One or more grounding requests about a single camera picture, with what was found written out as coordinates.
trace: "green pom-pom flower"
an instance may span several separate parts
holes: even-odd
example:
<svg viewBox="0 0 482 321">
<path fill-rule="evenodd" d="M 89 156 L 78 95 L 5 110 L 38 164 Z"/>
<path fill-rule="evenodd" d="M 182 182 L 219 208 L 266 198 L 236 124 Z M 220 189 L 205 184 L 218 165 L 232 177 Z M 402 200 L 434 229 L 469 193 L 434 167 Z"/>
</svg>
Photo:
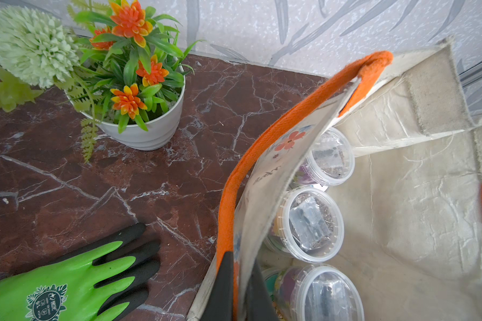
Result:
<svg viewBox="0 0 482 321">
<path fill-rule="evenodd" d="M 77 45 L 62 22 L 29 8 L 0 9 L 0 65 L 30 85 L 64 82 L 78 64 Z"/>
</svg>

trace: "plastic container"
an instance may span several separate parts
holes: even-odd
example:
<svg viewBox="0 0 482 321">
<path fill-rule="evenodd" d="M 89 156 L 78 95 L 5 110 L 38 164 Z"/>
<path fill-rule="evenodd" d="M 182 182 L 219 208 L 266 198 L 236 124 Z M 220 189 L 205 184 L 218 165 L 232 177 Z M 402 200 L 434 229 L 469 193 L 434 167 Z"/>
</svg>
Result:
<svg viewBox="0 0 482 321">
<path fill-rule="evenodd" d="M 277 277 L 273 295 L 287 321 L 364 321 L 357 289 L 332 266 L 292 266 Z"/>
<path fill-rule="evenodd" d="M 273 307 L 275 308 L 276 315 L 279 320 L 284 320 L 284 317 L 280 313 L 280 311 L 276 307 L 275 299 L 273 298 L 273 291 L 275 289 L 275 281 L 278 275 L 282 272 L 281 269 L 270 268 L 261 271 L 263 275 L 264 284 L 266 285 L 266 290 L 268 290 L 268 295 L 273 303 Z"/>
<path fill-rule="evenodd" d="M 310 186 L 290 190 L 264 239 L 271 251 L 319 263 L 339 252 L 343 218 L 334 200 Z"/>
<path fill-rule="evenodd" d="M 335 186 L 353 173 L 355 157 L 347 138 L 330 128 L 312 145 L 305 161 L 296 171 L 291 187 L 321 184 Z"/>
</svg>

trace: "wallpaper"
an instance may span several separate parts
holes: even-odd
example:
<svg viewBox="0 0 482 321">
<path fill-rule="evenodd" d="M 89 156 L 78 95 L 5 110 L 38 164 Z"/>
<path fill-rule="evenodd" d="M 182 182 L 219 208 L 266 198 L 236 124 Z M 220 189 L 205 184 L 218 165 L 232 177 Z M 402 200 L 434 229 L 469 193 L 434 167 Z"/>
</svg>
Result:
<svg viewBox="0 0 482 321">
<path fill-rule="evenodd" d="M 456 40 L 456 60 L 482 61 L 482 0 L 139 0 L 180 23 L 179 46 L 198 55 L 331 76 L 376 50 Z M 71 25 L 68 0 L 0 0 L 38 7 Z"/>
</svg>

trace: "clear plastic lid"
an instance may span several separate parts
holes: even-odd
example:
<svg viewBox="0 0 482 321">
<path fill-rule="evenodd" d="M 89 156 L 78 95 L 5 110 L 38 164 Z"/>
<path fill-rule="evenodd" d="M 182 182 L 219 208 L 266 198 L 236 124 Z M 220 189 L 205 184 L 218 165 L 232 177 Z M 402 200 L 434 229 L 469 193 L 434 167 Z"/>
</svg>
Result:
<svg viewBox="0 0 482 321">
<path fill-rule="evenodd" d="M 291 294 L 295 321 L 364 321 L 362 301 L 346 275 L 332 266 L 307 266 Z"/>
<path fill-rule="evenodd" d="M 270 234 L 268 241 L 278 240 L 297 259 L 323 262 L 341 248 L 344 224 L 339 207 L 330 196 L 303 186 L 288 192 L 276 217 L 276 229 Z"/>
<path fill-rule="evenodd" d="M 303 170 L 315 182 L 335 186 L 352 175 L 354 164 L 355 157 L 347 138 L 330 128 L 315 140 Z"/>
</svg>

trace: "flower print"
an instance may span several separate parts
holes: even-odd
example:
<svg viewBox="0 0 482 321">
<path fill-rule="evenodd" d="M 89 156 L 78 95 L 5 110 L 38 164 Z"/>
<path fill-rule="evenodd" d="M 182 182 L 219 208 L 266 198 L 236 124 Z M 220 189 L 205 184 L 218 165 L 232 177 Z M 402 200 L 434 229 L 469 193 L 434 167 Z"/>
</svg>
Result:
<svg viewBox="0 0 482 321">
<path fill-rule="evenodd" d="M 289 138 L 287 139 L 287 141 L 283 142 L 282 144 L 279 144 L 276 148 L 275 148 L 275 151 L 280 151 L 282 149 L 285 149 L 285 150 L 290 150 L 291 148 L 293 148 L 293 146 L 295 145 L 295 141 L 297 139 L 300 139 L 302 137 L 305 136 L 305 132 L 292 132 L 290 135 L 289 135 Z"/>
</svg>

